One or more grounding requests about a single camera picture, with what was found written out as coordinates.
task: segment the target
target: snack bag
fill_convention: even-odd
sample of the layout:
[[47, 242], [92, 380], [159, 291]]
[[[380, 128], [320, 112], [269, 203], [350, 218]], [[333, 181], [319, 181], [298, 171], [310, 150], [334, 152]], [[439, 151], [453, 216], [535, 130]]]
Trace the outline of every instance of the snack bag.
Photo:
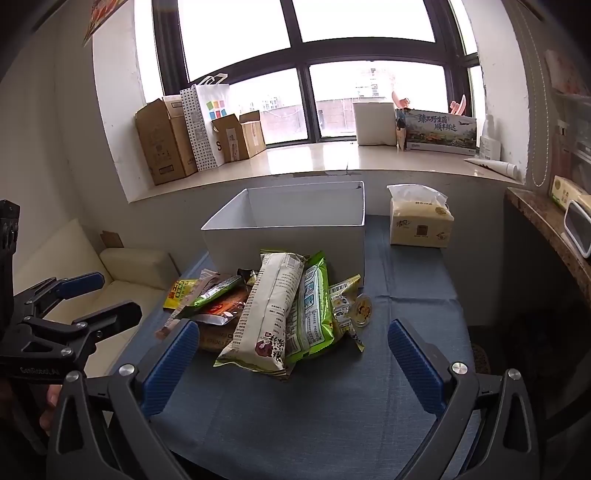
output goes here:
[[165, 309], [175, 309], [199, 280], [177, 280], [164, 301]]
[[349, 309], [355, 303], [357, 298], [357, 290], [359, 288], [360, 275], [348, 278], [341, 283], [332, 285], [330, 287], [330, 302], [333, 307], [335, 321], [333, 326], [335, 328], [335, 342], [339, 341], [345, 333], [347, 333], [357, 344], [359, 351], [363, 352], [365, 345], [357, 336], [353, 322], [349, 317]]
[[199, 349], [220, 353], [231, 341], [238, 325], [238, 318], [223, 325], [199, 324]]
[[219, 280], [217, 275], [217, 273], [212, 272], [211, 270], [203, 270], [201, 272], [199, 280], [195, 282], [195, 285], [191, 287], [189, 292], [182, 299], [180, 299], [178, 306], [170, 314], [162, 328], [154, 333], [157, 339], [163, 340], [168, 336], [168, 334], [174, 329], [176, 324], [179, 322], [181, 318], [180, 313], [184, 310], [184, 308], [190, 302], [198, 298], [201, 292], [204, 289], [206, 289], [209, 285], [211, 285], [214, 282], [217, 282]]
[[235, 364], [253, 372], [285, 377], [285, 319], [304, 270], [293, 253], [261, 255], [262, 267], [231, 343], [214, 367]]
[[182, 313], [182, 317], [180, 318], [187, 318], [191, 316], [192, 313], [196, 313], [197, 309], [200, 309], [204, 305], [214, 301], [215, 299], [221, 297], [226, 292], [229, 292], [234, 287], [238, 285], [244, 285], [244, 280], [240, 275], [234, 275], [233, 277], [227, 278], [224, 281], [214, 285], [208, 290], [205, 290], [200, 296], [198, 296], [195, 300], [190, 302], [187, 306], [185, 311]]
[[248, 288], [239, 286], [205, 305], [191, 320], [210, 325], [225, 325], [240, 316], [247, 299]]
[[285, 363], [293, 364], [333, 343], [334, 323], [324, 252], [306, 264], [285, 331]]

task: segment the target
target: sofa cushion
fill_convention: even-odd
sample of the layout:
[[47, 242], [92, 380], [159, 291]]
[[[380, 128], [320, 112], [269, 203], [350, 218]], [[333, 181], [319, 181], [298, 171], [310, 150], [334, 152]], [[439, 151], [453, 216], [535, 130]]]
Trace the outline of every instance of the sofa cushion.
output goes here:
[[[115, 280], [101, 291], [99, 298], [92, 303], [87, 313], [96, 312], [123, 301], [131, 300], [141, 307], [143, 321], [156, 306], [162, 306], [165, 294], [164, 290]], [[101, 377], [108, 374], [123, 348], [135, 335], [136, 330], [137, 327], [133, 327], [97, 343], [96, 352], [88, 357], [85, 368], [86, 375], [88, 377]]]
[[159, 250], [107, 248], [100, 260], [114, 280], [139, 283], [168, 290], [178, 280], [178, 271], [170, 255]]
[[[111, 276], [88, 241], [80, 222], [74, 219], [54, 233], [29, 257], [23, 267], [15, 272], [14, 291], [21, 292], [50, 277], [71, 278], [95, 271], [103, 274], [105, 286], [111, 283]], [[46, 319], [71, 323], [88, 313], [88, 305], [101, 294], [101, 290], [93, 291], [63, 301], [46, 315]]]

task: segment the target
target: screw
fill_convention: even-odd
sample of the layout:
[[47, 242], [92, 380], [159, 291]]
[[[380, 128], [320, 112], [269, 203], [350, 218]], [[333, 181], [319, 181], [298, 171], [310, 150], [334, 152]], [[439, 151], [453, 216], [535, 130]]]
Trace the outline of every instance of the screw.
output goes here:
[[468, 372], [468, 367], [462, 362], [456, 362], [452, 365], [452, 370], [458, 375], [466, 375]]
[[72, 372], [70, 372], [66, 375], [67, 382], [75, 382], [79, 378], [80, 378], [80, 374], [76, 370], [73, 370]]
[[510, 368], [508, 375], [509, 375], [509, 378], [512, 380], [520, 380], [521, 379], [521, 373], [519, 372], [519, 370], [516, 370], [515, 368]]
[[119, 367], [119, 375], [122, 377], [127, 377], [127, 375], [131, 375], [135, 371], [135, 367], [132, 364], [125, 364]]

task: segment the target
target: human hand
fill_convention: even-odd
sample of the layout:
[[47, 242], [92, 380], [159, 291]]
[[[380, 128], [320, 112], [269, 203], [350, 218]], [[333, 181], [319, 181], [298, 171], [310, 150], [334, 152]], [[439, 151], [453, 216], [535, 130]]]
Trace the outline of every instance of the human hand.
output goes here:
[[39, 418], [39, 425], [49, 434], [51, 430], [51, 422], [53, 421], [53, 414], [56, 410], [57, 399], [60, 396], [61, 385], [49, 385], [47, 389], [47, 408]]

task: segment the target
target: white box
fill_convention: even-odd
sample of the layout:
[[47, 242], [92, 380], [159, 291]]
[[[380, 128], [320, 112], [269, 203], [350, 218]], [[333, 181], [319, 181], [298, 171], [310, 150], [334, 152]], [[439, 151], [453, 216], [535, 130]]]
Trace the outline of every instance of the white box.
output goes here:
[[258, 270], [261, 249], [322, 250], [334, 284], [365, 272], [362, 181], [244, 189], [201, 228], [216, 269]]

